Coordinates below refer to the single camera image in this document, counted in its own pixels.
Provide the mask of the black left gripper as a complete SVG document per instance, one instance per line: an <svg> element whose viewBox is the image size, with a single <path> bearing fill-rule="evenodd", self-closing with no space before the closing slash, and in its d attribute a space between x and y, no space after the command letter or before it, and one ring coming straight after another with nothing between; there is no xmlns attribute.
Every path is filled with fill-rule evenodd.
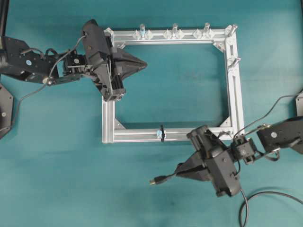
<svg viewBox="0 0 303 227"><path fill-rule="evenodd" d="M125 94L122 81L145 69L147 63L121 48L113 47L111 34L105 32L96 20L91 19L82 28L83 46L90 68L85 74L91 77L104 101L119 101ZM129 65L114 65L114 62Z"/></svg>

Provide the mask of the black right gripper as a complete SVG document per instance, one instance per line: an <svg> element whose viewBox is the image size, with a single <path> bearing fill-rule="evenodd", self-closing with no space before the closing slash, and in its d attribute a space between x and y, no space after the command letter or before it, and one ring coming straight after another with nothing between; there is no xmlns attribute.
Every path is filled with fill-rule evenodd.
<svg viewBox="0 0 303 227"><path fill-rule="evenodd" d="M179 163L177 177L210 181L216 196L236 195L241 190L235 158L231 150L207 126L193 129L187 134L195 152L184 162Z"/></svg>

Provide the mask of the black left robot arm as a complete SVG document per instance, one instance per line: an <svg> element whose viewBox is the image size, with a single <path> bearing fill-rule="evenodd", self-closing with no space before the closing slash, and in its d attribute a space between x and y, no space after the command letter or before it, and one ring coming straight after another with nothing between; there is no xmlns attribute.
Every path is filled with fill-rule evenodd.
<svg viewBox="0 0 303 227"><path fill-rule="evenodd" d="M40 52L24 41L0 38L0 72L11 78L47 84L70 83L81 78L92 80L104 101L118 101L126 93L123 80L147 67L147 63L114 47L111 34L92 19L86 22L78 39L85 54L75 48L58 53L49 48Z"/></svg>

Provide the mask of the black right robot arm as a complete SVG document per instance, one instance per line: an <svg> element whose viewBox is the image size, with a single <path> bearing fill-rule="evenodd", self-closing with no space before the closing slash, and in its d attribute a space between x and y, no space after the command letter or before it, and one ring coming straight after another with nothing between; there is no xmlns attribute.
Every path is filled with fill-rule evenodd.
<svg viewBox="0 0 303 227"><path fill-rule="evenodd" d="M265 150L258 156L253 140L240 137L226 146L206 125L200 126L187 134L195 148L194 154L178 164L174 173L177 177L210 181L218 197L226 194L232 197L241 189L235 162L243 159L248 165L282 148L303 152L302 117L259 127L257 135Z"/></svg>

